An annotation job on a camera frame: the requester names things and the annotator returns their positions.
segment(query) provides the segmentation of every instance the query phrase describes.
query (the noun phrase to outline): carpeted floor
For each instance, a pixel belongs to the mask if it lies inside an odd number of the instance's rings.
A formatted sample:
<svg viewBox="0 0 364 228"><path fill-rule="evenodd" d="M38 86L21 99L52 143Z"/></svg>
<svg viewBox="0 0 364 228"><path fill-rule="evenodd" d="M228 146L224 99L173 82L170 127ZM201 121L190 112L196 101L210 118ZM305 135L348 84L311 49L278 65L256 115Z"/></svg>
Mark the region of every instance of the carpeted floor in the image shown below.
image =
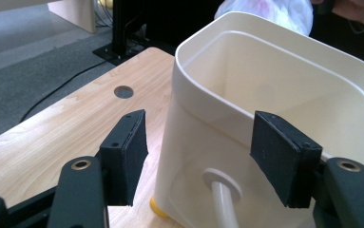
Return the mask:
<svg viewBox="0 0 364 228"><path fill-rule="evenodd" d="M92 53L111 40L111 30L0 69L0 134L19 123L24 114L65 81L89 67L29 113L29 117L59 101L115 66Z"/></svg>

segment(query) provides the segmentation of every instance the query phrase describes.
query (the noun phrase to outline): white rod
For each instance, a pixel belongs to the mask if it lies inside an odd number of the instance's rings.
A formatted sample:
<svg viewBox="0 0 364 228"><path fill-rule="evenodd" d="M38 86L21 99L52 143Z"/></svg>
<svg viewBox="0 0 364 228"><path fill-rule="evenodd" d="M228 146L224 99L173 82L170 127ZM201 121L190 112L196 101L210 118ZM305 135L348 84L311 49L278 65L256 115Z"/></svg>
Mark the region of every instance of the white rod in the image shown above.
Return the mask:
<svg viewBox="0 0 364 228"><path fill-rule="evenodd" d="M217 181L213 181L211 185L219 227L239 228L229 188Z"/></svg>

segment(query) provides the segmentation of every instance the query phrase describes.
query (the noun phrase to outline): table top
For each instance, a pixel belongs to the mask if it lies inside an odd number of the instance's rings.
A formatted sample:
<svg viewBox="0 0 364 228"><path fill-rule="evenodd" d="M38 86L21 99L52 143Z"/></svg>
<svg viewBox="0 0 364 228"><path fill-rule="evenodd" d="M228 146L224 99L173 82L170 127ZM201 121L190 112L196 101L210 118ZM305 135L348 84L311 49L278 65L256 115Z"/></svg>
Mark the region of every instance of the table top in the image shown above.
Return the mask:
<svg viewBox="0 0 364 228"><path fill-rule="evenodd" d="M181 227L160 218L150 207L171 95L174 57L149 48L61 101L0 135L0 197L8 207L57 184L63 165L94 156L99 146L129 112L145 109L149 155L133 207L109 207L110 227ZM117 86L134 95L121 99Z"/></svg>

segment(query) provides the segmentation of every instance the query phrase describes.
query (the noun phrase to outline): plastic container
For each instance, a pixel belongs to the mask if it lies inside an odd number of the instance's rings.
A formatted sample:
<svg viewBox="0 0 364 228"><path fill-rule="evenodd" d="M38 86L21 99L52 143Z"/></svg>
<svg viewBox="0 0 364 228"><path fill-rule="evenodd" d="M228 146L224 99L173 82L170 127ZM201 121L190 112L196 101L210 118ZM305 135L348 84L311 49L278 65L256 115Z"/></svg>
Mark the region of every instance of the plastic container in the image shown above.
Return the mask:
<svg viewBox="0 0 364 228"><path fill-rule="evenodd" d="M227 13L178 47L172 84L154 199L185 227L218 226L208 169L233 182L239 227L312 227L313 208L284 208L249 156L255 110L296 126L325 158L364 164L364 62L318 41Z"/></svg>

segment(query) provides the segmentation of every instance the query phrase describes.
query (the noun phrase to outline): white plastic bag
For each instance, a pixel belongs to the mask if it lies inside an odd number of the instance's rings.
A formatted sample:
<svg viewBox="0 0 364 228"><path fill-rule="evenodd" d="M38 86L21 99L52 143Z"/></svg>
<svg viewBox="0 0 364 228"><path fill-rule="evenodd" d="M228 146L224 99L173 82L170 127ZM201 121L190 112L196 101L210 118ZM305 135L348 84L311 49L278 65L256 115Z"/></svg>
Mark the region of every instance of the white plastic bag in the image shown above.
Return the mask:
<svg viewBox="0 0 364 228"><path fill-rule="evenodd" d="M303 35L313 24L310 0L224 0L215 18L229 11L252 13Z"/></svg>

